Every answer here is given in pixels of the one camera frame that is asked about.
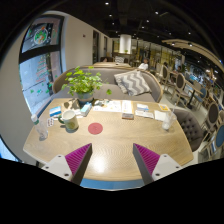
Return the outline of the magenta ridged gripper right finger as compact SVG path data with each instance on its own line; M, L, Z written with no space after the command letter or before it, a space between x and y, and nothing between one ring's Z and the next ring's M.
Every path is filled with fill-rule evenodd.
M159 155L136 143L133 144L133 155L145 185L182 169L168 154Z

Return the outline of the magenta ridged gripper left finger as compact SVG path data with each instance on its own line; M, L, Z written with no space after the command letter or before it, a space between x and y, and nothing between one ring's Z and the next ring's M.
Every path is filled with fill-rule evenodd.
M79 185L87 169L92 155L92 144L84 145L71 153L57 155L50 162L42 167L56 176Z

